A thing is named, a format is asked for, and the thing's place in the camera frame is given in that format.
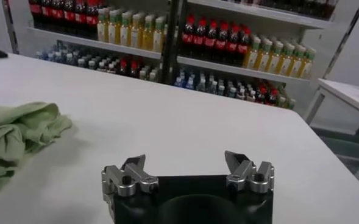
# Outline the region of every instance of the yellow drink bottle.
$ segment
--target yellow drink bottle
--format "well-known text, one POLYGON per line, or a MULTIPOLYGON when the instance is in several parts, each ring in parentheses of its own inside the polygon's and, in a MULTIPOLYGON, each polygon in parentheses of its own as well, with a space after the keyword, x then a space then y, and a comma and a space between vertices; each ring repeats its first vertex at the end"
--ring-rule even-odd
POLYGON ((161 52, 163 49, 163 36, 164 36, 164 22, 165 17, 161 16, 156 19, 156 29, 154 31, 154 47, 155 52, 161 52))
POLYGON ((255 61, 255 70, 259 71, 265 71, 267 62, 269 61, 270 57, 270 48, 271 48, 272 42, 265 39, 265 42, 263 43, 263 50, 261 53, 258 53, 257 60, 255 61))
POLYGON ((281 59, 282 48, 283 48, 283 44, 281 42, 279 41, 274 42, 274 52, 269 57, 269 61, 267 62, 265 72, 275 73, 275 71, 277 70, 278 62, 281 59))
POLYGON ((298 45, 298 50, 296 51, 296 56, 293 58, 292 63, 288 68, 288 76, 298 77, 301 64, 303 63, 303 56, 306 48, 298 45))
POLYGON ((244 58, 244 67, 248 69, 253 69, 255 66, 255 61, 258 56, 258 48, 260 44, 260 39, 258 37, 254 37, 252 41, 252 47, 250 52, 246 54, 246 57, 244 58))
POLYGON ((292 44, 286 44, 285 46, 285 54, 282 56, 282 58, 279 60, 277 68, 276 68, 276 74, 281 75, 288 75, 288 68, 292 61, 292 54, 293 54, 294 46, 292 44))
POLYGON ((299 77, 303 79, 310 79, 311 78, 311 68, 313 65, 313 60, 315 59, 316 50, 313 48, 309 48, 307 51, 307 58, 301 64, 301 68, 299 71, 299 77))

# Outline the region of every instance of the juice bottle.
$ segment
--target juice bottle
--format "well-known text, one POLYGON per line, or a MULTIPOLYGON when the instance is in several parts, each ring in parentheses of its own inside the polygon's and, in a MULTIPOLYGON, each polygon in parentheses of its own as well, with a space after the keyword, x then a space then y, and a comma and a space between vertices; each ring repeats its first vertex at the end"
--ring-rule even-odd
POLYGON ((140 29, 139 27, 139 21, 140 21, 140 14, 137 13, 137 14, 134 14, 133 15, 133 24, 132 24, 132 34, 131 34, 131 39, 130 39, 130 46, 131 47, 135 47, 137 48, 138 47, 138 39, 139 39, 139 36, 138 36, 138 31, 140 29))
POLYGON ((161 16, 156 19, 156 29, 154 31, 154 51, 161 52, 163 49, 163 29, 165 17, 161 16))
POLYGON ((310 47, 307 50, 306 59, 301 64, 301 68, 299 70, 298 77, 303 78, 303 79, 310 79, 311 68, 312 68, 312 64, 313 64, 313 59, 315 59, 315 55, 316 55, 316 50, 310 47))
POLYGON ((265 71, 267 62, 269 61, 270 57, 270 48, 271 48, 272 42, 265 39, 265 42, 263 44, 263 50, 261 53, 258 54, 257 60, 255 61, 255 70, 259 71, 265 71))
POLYGON ((288 68, 290 67, 292 61, 294 46, 292 44, 287 43, 285 45, 285 54, 279 60, 277 65, 276 74, 288 75, 288 68))
POLYGON ((274 52, 272 53, 269 61, 266 65, 266 72, 275 73, 277 69, 278 62, 281 59, 281 51, 283 44, 279 41, 276 41, 274 44, 274 52))
POLYGON ((128 33, 129 33, 129 17, 128 12, 122 14, 123 24, 121 26, 121 45, 129 46, 128 44, 128 33))
POLYGON ((298 45, 298 50, 296 52, 296 56, 293 58, 293 61, 288 68, 288 76, 292 76, 292 77, 299 76, 299 70, 300 70, 301 64, 303 62, 302 57, 304 56, 305 50, 306 50, 305 47, 298 45))
POLYGON ((255 61, 258 56, 259 44, 260 44, 260 39, 258 37, 254 37, 254 39, 252 40, 251 50, 249 54, 247 54, 246 57, 244 58, 244 64, 243 64, 244 68, 254 69, 255 61))
POLYGON ((142 42, 142 47, 145 50, 152 50, 153 47, 153 39, 154 39, 154 18, 155 15, 148 15, 147 17, 145 17, 145 28, 144 28, 144 32, 143 32, 143 42, 142 42))

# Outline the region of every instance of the bottle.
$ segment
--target bottle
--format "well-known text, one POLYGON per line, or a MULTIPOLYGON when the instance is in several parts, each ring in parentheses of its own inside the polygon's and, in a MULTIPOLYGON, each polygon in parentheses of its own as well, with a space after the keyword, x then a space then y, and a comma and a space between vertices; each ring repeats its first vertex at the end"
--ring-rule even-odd
POLYGON ((336 4, 338 3, 339 0, 327 0, 327 5, 325 7, 325 11, 324 11, 324 18, 325 19, 330 19, 333 11, 335 10, 336 4))
POLYGON ((299 71, 302 64, 302 57, 304 56, 306 48, 298 45, 298 50, 296 52, 296 56, 293 58, 292 63, 290 63, 290 67, 288 68, 288 76, 298 77, 299 71))
POLYGON ((78 59, 77 60, 77 66, 81 67, 81 68, 86 68, 85 60, 83 58, 78 59))
POLYGON ((75 5, 76 33, 83 37, 87 36, 86 8, 87 6, 84 0, 76 0, 76 5, 75 5))
POLYGON ((33 16, 34 27, 42 27, 43 11, 41 8, 41 0, 29 0, 30 13, 33 16))
POLYGON ((236 65, 241 66, 243 64, 243 60, 249 48, 250 34, 251 31, 246 26, 241 25, 241 32, 240 32, 238 49, 236 54, 236 58, 237 58, 236 65))
POLYGON ((76 33, 75 26, 75 0, 65 0, 64 2, 64 25, 69 33, 76 33))
POLYGON ((96 40, 98 24, 98 0, 87 1, 86 24, 88 36, 96 40))
POLYGON ((228 24, 225 21, 221 21, 221 29, 217 35, 215 44, 215 52, 213 54, 214 61, 223 61, 224 54, 226 52, 227 38, 228 38, 228 24))
POLYGON ((98 9, 98 40, 108 43, 108 9, 98 9))
POLYGON ((294 50, 294 46, 292 44, 287 43, 285 45, 285 54, 279 60, 277 65, 276 74, 280 75, 288 75, 288 68, 292 62, 292 53, 294 50))
POLYGON ((200 92, 206 92, 206 80, 205 79, 201 79, 198 83, 198 86, 197 86, 197 91, 200 91, 200 92))
POLYGON ((309 48, 307 51, 306 59, 301 64, 301 68, 299 70, 299 78, 310 79, 311 78, 311 68, 313 64, 313 60, 315 59, 316 50, 313 48, 309 48))
POLYGON ((52 1, 52 17, 57 30, 63 31, 64 23, 64 0, 53 0, 52 1))
POLYGON ((194 16, 188 15, 186 18, 185 28, 182 34, 182 45, 180 48, 181 53, 191 55, 193 47, 193 34, 194 34, 194 16))
POLYGON ((202 57, 203 48, 204 48, 204 40, 206 34, 206 19, 205 17, 201 18, 198 21, 198 26, 194 30, 193 34, 193 55, 195 57, 202 57))
POLYGON ((237 64, 236 50, 239 42, 240 28, 235 23, 232 23, 232 31, 229 32, 226 48, 226 63, 235 65, 237 64))
POLYGON ((211 59, 211 56, 213 55, 213 49, 215 48, 217 38, 217 23, 215 20, 210 21, 209 30, 206 33, 205 37, 205 57, 206 59, 211 59))
POLYGON ((129 18, 130 18, 129 12, 124 12, 122 14, 122 18, 123 18, 123 24, 121 26, 121 45, 129 46, 130 45, 130 41, 128 41, 129 18))
POLYGON ((54 22, 52 17, 52 0, 42 0, 41 11, 43 12, 43 22, 45 26, 51 29, 54 22))
POLYGON ((269 58, 269 61, 266 65, 266 72, 275 73, 277 70, 277 65, 281 58, 281 51, 283 48, 283 44, 279 41, 276 41, 274 44, 274 52, 269 58))
POLYGON ((164 35, 164 23, 165 17, 161 16, 156 19, 156 28, 154 31, 154 47, 155 52, 161 52, 163 50, 163 35, 164 35))
POLYGON ((269 61, 269 53, 272 42, 265 39, 263 44, 263 50, 258 54, 257 60, 255 62, 254 69, 264 72, 266 70, 267 62, 269 61))
POLYGON ((255 61, 258 56, 258 48, 260 44, 260 39, 258 37, 254 37, 252 40, 252 47, 250 52, 244 58, 244 67, 248 69, 254 69, 255 61))
POLYGON ((139 22, 140 22, 140 17, 141 14, 137 13, 133 15, 133 24, 132 24, 132 28, 131 28, 131 38, 130 38, 130 46, 134 47, 134 48, 138 48, 138 40, 139 40, 139 36, 138 36, 138 31, 140 29, 139 27, 139 22))

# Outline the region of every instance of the store shelf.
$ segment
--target store shelf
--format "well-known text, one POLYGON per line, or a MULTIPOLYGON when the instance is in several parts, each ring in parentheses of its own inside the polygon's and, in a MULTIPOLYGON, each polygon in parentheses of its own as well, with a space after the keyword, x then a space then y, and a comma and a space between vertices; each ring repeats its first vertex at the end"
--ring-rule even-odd
POLYGON ((240 12, 243 14, 254 15, 269 19, 275 19, 293 24, 300 24, 312 29, 325 29, 331 22, 314 19, 294 13, 284 12, 282 10, 267 9, 265 7, 256 7, 251 5, 242 5, 233 2, 225 2, 220 0, 187 0, 189 3, 206 5, 209 7, 240 12))
POLYGON ((52 39, 56 39, 56 40, 66 41, 69 43, 101 48, 101 49, 105 49, 108 51, 122 52, 125 54, 132 54, 132 55, 142 56, 142 57, 146 57, 146 58, 153 58, 153 59, 160 59, 160 57, 161 57, 161 53, 158 53, 158 52, 146 51, 146 50, 142 50, 142 49, 138 49, 138 48, 110 44, 110 43, 100 42, 100 41, 96 41, 96 40, 89 40, 86 38, 74 37, 74 36, 67 35, 67 34, 50 32, 50 31, 46 31, 46 30, 36 29, 33 27, 28 27, 27 31, 32 32, 34 35, 39 36, 39 37, 52 38, 52 39))
POLYGON ((271 74, 268 72, 260 72, 260 71, 255 71, 255 70, 251 70, 251 69, 223 65, 223 64, 219 64, 219 63, 197 60, 197 59, 192 59, 192 58, 187 58, 187 57, 177 57, 177 62, 184 64, 184 65, 197 66, 200 68, 212 69, 212 70, 222 71, 222 72, 229 72, 232 74, 245 75, 245 76, 255 77, 255 78, 259 78, 259 79, 266 79, 266 80, 271 80, 271 81, 276 81, 276 82, 309 83, 309 80, 305 80, 305 79, 297 79, 297 78, 287 77, 287 76, 283 76, 283 75, 275 75, 275 74, 271 74))

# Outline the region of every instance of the plastic bottle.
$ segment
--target plastic bottle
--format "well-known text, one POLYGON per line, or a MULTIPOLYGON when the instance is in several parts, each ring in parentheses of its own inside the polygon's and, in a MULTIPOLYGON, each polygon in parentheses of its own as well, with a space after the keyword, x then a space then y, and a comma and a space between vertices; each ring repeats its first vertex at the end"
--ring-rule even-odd
POLYGON ((123 24, 121 26, 121 45, 123 46, 130 46, 130 40, 128 41, 128 36, 129 36, 129 18, 130 18, 130 14, 129 12, 124 12, 122 14, 122 18, 123 18, 123 24))
POLYGON ((75 0, 65 0, 63 11, 66 31, 76 33, 75 0))
POLYGON ((250 34, 251 31, 246 26, 241 26, 241 32, 238 43, 238 50, 236 55, 236 65, 242 65, 245 56, 248 53, 249 44, 250 44, 250 34))
POLYGON ((285 54, 280 59, 278 65, 276 74, 280 75, 288 75, 288 68, 290 67, 290 64, 292 62, 292 53, 294 50, 294 46, 292 44, 287 43, 285 45, 285 54))
POLYGON ((301 68, 301 64, 303 62, 303 56, 306 48, 303 46, 298 46, 298 50, 296 52, 296 56, 293 58, 292 63, 290 64, 290 67, 288 68, 288 76, 292 77, 298 77, 299 71, 301 68))
POLYGON ((227 39, 227 48, 226 48, 226 63, 235 65, 238 63, 236 58, 236 50, 239 42, 239 31, 240 28, 235 23, 232 23, 232 30, 229 32, 227 39))
POLYGON ((221 29, 217 35, 215 44, 215 52, 213 54, 214 61, 224 61, 224 55, 226 53, 226 45, 228 38, 228 24, 225 21, 221 21, 221 29))
POLYGON ((43 11, 41 8, 41 0, 29 0, 30 13, 33 16, 34 26, 42 27, 43 25, 43 11))
POLYGON ((277 65, 281 59, 281 51, 283 48, 283 44, 279 41, 276 41, 274 44, 274 52, 269 58, 269 61, 266 65, 266 72, 275 73, 277 70, 277 65))
POLYGON ((75 5, 76 33, 83 37, 87 36, 86 9, 87 9, 87 5, 84 0, 76 0, 76 5, 75 5))
POLYGON ((78 59, 77 60, 77 66, 81 67, 81 68, 86 68, 85 60, 83 58, 78 59))
POLYGON ((254 69, 258 71, 265 71, 267 62, 269 61, 270 57, 270 48, 271 48, 272 42, 265 39, 265 42, 263 44, 263 50, 261 53, 258 54, 257 60, 255 62, 254 69))
POLYGON ((258 48, 260 44, 260 39, 258 37, 254 37, 252 40, 252 47, 250 52, 244 58, 244 67, 248 69, 254 69, 255 61, 258 56, 258 48))
POLYGON ((205 17, 201 18, 198 21, 198 26, 194 30, 193 34, 193 50, 191 51, 194 56, 201 57, 204 52, 204 40, 206 34, 206 19, 205 17))
POLYGON ((154 47, 153 47, 153 50, 155 52, 161 52, 163 50, 164 23, 165 23, 164 16, 161 16, 156 19, 156 28, 154 31, 154 47))
POLYGON ((86 9, 87 33, 91 38, 97 39, 98 0, 88 0, 86 9))
POLYGON ((316 55, 316 50, 311 47, 308 48, 306 59, 301 64, 298 77, 303 79, 310 79, 312 64, 313 64, 313 60, 315 59, 315 55, 316 55))
POLYGON ((205 55, 204 58, 211 59, 211 56, 213 55, 213 49, 215 48, 217 38, 217 23, 215 20, 210 21, 209 30, 206 33, 205 37, 205 55))

